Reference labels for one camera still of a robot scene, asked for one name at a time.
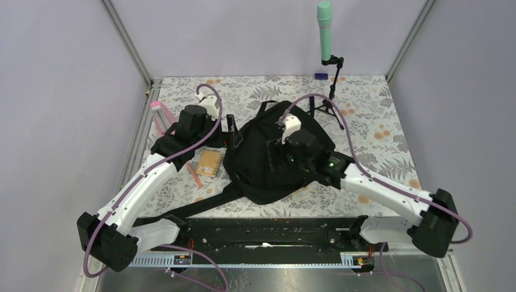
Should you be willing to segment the black student backpack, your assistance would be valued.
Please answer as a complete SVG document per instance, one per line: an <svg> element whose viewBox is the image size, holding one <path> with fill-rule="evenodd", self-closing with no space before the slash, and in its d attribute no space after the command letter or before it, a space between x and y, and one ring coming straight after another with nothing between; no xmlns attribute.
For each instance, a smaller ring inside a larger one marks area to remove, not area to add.
<svg viewBox="0 0 516 292"><path fill-rule="evenodd" d="M185 219L239 198L271 204L314 181L340 189L345 169L355 162L336 152L319 123L289 101L261 109L240 131L222 135L223 166L231 180L223 191L156 217L138 218L135 226Z"/></svg>

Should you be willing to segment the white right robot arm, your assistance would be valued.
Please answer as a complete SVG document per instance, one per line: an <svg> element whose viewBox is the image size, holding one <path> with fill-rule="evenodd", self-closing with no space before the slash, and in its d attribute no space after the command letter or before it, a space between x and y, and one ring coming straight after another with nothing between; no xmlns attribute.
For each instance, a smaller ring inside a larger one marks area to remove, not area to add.
<svg viewBox="0 0 516 292"><path fill-rule="evenodd" d="M359 221L349 234L351 247L365 250L372 243L412 243L429 256L443 258L458 227L452 195L412 189L364 169L354 158L324 147L305 129L285 139L267 142L270 166L282 170L280 181L291 173L336 189L364 195L401 216L398 223L378 218Z"/></svg>

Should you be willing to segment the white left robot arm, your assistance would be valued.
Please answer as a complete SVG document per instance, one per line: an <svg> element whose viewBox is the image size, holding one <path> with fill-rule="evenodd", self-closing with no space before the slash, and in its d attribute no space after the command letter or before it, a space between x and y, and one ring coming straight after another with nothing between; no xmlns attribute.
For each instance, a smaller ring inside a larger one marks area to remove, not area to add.
<svg viewBox="0 0 516 292"><path fill-rule="evenodd" d="M139 171L128 184L95 214L77 220L80 244L85 252L83 271L93 257L113 271L122 271L138 252L168 244L183 249L189 234L173 219L138 223L143 208L170 178L178 174L196 149L219 137L221 109L217 105L187 105L176 122L159 137Z"/></svg>

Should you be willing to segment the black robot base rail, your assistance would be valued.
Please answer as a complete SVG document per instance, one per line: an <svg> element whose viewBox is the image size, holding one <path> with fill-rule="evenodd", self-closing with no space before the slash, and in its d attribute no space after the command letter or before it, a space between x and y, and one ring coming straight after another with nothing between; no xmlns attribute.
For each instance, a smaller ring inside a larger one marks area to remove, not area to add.
<svg viewBox="0 0 516 292"><path fill-rule="evenodd" d="M174 245L219 265L331 265L342 256L371 258L382 249L359 233L358 218L187 218Z"/></svg>

